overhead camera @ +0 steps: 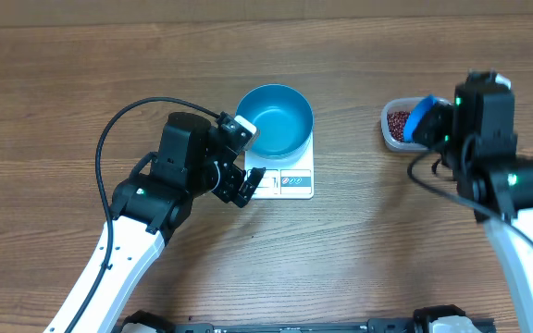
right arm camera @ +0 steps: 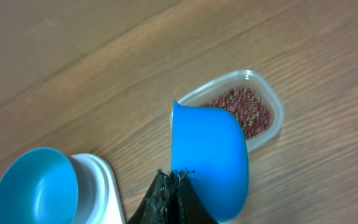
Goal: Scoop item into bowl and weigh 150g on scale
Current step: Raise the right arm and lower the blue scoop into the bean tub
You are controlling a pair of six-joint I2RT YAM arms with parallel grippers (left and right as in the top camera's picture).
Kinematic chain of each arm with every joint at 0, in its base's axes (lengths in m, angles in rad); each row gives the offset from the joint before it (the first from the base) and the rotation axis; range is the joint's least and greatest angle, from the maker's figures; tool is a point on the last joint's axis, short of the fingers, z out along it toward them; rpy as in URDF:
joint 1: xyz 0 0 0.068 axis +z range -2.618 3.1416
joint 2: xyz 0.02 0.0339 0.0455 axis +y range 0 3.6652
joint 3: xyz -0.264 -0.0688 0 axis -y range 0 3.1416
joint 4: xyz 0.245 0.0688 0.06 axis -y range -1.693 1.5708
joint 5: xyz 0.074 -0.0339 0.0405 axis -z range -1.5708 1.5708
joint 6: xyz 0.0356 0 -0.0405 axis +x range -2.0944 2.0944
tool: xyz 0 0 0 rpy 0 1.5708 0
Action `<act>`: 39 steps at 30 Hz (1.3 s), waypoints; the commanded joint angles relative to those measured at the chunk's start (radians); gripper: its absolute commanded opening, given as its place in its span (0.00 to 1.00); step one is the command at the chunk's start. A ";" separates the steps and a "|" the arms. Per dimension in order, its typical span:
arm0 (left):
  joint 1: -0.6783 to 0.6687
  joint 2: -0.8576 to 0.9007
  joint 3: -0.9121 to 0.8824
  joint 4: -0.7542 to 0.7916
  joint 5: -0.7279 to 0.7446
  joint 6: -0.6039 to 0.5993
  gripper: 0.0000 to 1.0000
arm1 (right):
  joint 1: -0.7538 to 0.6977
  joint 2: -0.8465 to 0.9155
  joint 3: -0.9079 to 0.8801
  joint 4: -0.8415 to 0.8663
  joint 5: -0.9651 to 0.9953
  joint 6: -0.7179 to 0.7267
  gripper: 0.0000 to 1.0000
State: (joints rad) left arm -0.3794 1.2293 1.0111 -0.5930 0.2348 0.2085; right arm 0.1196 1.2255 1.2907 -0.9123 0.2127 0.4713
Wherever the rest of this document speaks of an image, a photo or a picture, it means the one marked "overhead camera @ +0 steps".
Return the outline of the blue plastic scoop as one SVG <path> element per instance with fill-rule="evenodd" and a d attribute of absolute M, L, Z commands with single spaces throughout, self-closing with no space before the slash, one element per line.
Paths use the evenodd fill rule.
<path fill-rule="evenodd" d="M 405 142 L 413 142 L 413 134 L 423 116 L 438 102 L 434 95 L 423 98 L 411 111 L 403 128 L 403 139 Z"/>

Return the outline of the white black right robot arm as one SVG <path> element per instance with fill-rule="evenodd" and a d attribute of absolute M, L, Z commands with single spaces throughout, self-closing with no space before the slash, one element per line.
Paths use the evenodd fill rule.
<path fill-rule="evenodd" d="M 502 266 L 523 332 L 533 332 L 533 158 L 518 154 L 511 82 L 468 73 L 445 104 L 430 95 L 403 137 L 425 146 L 408 168 L 421 188 L 473 210 Z"/>

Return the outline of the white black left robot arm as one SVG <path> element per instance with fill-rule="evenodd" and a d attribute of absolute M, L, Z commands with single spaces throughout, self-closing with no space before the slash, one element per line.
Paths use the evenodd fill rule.
<path fill-rule="evenodd" d="M 242 116 L 223 113 L 210 121 L 170 114 L 158 150 L 114 189 L 111 218 L 47 331 L 111 331 L 145 272 L 190 216 L 195 198 L 212 192 L 224 203 L 248 204 L 265 171 L 244 171 L 235 161 L 258 136 Z"/>

